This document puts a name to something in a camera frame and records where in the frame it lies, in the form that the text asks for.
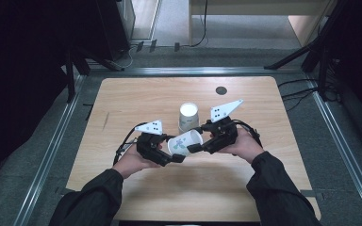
white paper cup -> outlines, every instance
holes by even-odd
[[[194,103],[184,103],[180,107],[178,127],[181,131],[188,131],[199,126],[198,106]]]
[[[203,144],[202,136],[196,130],[189,130],[180,136],[169,139],[167,146],[171,154],[179,153],[184,156],[190,154],[188,146],[192,144]]]

tripod leg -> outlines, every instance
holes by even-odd
[[[73,72],[73,62],[71,56],[71,49],[69,48],[66,52],[66,73],[67,73],[67,89],[69,91],[69,96],[67,97],[67,103],[69,103],[75,96],[75,87],[74,87],[74,72]]]
[[[329,52],[328,48],[324,46],[322,49],[322,56],[320,61],[320,71],[319,71],[319,95],[322,98],[324,102],[327,101],[327,98],[325,96],[325,82],[327,79],[327,70],[328,70],[328,57]]]
[[[80,53],[78,53],[76,49],[72,50],[72,62],[80,74],[90,74],[91,68],[87,63],[87,60]]]
[[[89,57],[93,60],[95,60],[97,63],[99,63],[100,65],[104,66],[105,68],[111,70],[111,71],[114,71],[114,72],[118,72],[118,71],[123,71],[123,69],[118,69],[116,68],[115,66],[111,65],[110,63],[108,63],[107,61],[105,61],[104,59],[94,55],[93,53],[90,53],[89,51],[83,49],[83,48],[80,48],[78,47],[77,50],[83,54],[84,56],[86,57]]]
[[[279,68],[281,68],[282,66],[288,64],[290,61],[294,60],[297,57],[300,57],[301,55],[307,53],[314,45],[314,41],[308,43],[307,46],[302,47],[301,49],[299,49],[298,51],[292,53],[291,55],[281,59],[280,61],[270,65],[270,66],[264,66],[264,69],[266,70],[277,70]]]

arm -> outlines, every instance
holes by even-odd
[[[310,202],[290,180],[284,165],[255,142],[250,134],[238,130],[235,144],[220,153],[232,153],[252,164],[254,176],[246,186],[255,198],[262,225],[320,225]]]
[[[89,181],[80,192],[65,195],[49,225],[110,225],[122,203],[123,180],[159,165],[143,159],[132,145],[111,169]]]

black jacket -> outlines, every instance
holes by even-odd
[[[246,187],[255,198],[263,226],[320,225],[310,202],[290,180],[280,160],[264,152],[252,167],[255,175]],[[122,188],[122,175],[114,169],[105,170],[80,192],[65,195],[49,225],[110,225],[122,203]]]

hand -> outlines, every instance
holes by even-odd
[[[239,128],[238,137],[235,143],[219,150],[219,153],[235,154],[252,164],[255,157],[264,153],[264,150],[257,144],[248,131],[243,128]]]
[[[133,144],[120,158],[112,168],[117,170],[124,179],[128,178],[131,174],[148,168],[159,168],[160,165],[150,160],[144,159],[137,152],[137,145]]]

